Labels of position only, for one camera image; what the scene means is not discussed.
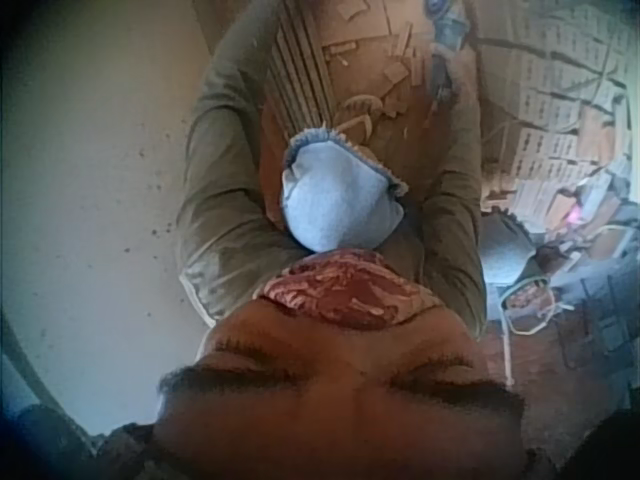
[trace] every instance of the red patterned bandana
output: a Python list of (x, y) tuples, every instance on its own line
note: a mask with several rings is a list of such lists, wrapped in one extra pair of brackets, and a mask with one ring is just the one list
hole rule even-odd
[(380, 254), (367, 250), (336, 250), (305, 258), (267, 283), (257, 296), (357, 330), (398, 325), (443, 305), (431, 290), (400, 277)]

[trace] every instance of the sleeve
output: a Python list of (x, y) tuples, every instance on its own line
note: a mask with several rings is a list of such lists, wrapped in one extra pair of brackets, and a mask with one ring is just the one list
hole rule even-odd
[(187, 140), (180, 279), (210, 325), (307, 252), (265, 215), (260, 117), (280, 0), (253, 0), (221, 40)]
[(480, 106), (459, 98), (446, 159), (423, 204), (425, 284), (476, 337), (486, 323), (486, 286), (478, 254), (481, 196)]

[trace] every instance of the white wall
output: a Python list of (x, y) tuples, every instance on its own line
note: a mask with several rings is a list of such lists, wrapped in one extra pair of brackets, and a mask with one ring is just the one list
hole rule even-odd
[(173, 224), (208, 53), (188, 0), (43, 3), (3, 58), (3, 308), (97, 433), (152, 421), (158, 378), (205, 331)]

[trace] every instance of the skin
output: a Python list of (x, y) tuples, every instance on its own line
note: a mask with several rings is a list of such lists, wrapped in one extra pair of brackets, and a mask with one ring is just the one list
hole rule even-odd
[(154, 441), (203, 476), (507, 479), (525, 468), (519, 415), (473, 405), (473, 394), (453, 406), (390, 386), (490, 380), (446, 308), (357, 331), (258, 299), (209, 332), (194, 367), (214, 377), (288, 372), (259, 386), (199, 379), (185, 388), (184, 372), (163, 381)]

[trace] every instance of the hand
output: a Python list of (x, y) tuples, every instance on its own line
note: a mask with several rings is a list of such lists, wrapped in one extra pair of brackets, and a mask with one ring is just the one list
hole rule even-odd
[(478, 70), (476, 53), (469, 45), (459, 52), (453, 52), (448, 48), (433, 43), (431, 52), (445, 59), (447, 70), (451, 77), (453, 90), (459, 100), (478, 99)]

